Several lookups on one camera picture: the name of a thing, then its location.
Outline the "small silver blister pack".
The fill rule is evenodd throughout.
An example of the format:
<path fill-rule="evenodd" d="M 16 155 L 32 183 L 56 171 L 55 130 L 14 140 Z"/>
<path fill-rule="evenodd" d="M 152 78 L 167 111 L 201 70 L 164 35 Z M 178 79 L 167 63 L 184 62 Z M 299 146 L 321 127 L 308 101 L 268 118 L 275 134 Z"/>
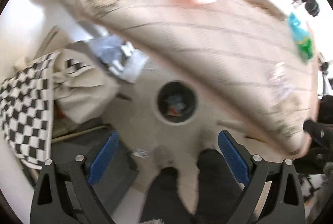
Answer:
<path fill-rule="evenodd" d="M 275 65 L 271 72 L 269 83 L 273 89 L 276 101 L 285 100 L 293 92 L 293 87 L 286 76 L 284 62 L 279 62 Z"/>

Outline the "floral patterned tablecloth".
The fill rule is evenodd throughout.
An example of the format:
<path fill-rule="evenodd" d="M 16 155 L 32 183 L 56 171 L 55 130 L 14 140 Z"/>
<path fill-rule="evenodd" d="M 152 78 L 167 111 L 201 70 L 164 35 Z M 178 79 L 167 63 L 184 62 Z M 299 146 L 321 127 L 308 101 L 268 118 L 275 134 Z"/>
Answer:
<path fill-rule="evenodd" d="M 317 61 L 304 62 L 285 14 L 271 0 L 76 0 L 83 18 L 146 51 L 183 77 L 241 129 L 293 158 L 317 113 Z M 285 63 L 293 92 L 276 101 L 269 78 Z"/>

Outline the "white round trash bin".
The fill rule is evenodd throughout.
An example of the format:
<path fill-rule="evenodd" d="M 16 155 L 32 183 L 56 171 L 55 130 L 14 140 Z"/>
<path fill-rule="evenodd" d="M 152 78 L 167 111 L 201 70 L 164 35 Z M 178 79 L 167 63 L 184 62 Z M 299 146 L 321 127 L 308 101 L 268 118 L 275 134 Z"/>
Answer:
<path fill-rule="evenodd" d="M 152 100 L 155 116 L 170 126 L 188 124 L 195 117 L 198 106 L 199 98 L 195 89 L 181 80 L 164 83 Z"/>

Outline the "checkered cloth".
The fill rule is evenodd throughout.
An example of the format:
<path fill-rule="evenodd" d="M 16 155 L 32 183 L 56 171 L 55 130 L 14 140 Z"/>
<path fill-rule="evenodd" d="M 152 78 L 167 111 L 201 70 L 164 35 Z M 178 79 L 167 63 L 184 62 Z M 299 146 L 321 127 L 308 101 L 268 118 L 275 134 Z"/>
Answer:
<path fill-rule="evenodd" d="M 1 133 L 14 155 L 31 169 L 50 158 L 54 111 L 53 65 L 44 55 L 1 84 Z"/>

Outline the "teal green snack bag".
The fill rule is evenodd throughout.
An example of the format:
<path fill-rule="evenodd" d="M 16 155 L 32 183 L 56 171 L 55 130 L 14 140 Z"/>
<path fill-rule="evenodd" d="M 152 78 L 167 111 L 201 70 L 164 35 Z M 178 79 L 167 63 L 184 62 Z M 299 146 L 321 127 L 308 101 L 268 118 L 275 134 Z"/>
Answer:
<path fill-rule="evenodd" d="M 288 25 L 299 54 L 304 62 L 314 57 L 314 46 L 310 32 L 304 28 L 300 19 L 291 12 L 288 17 Z"/>

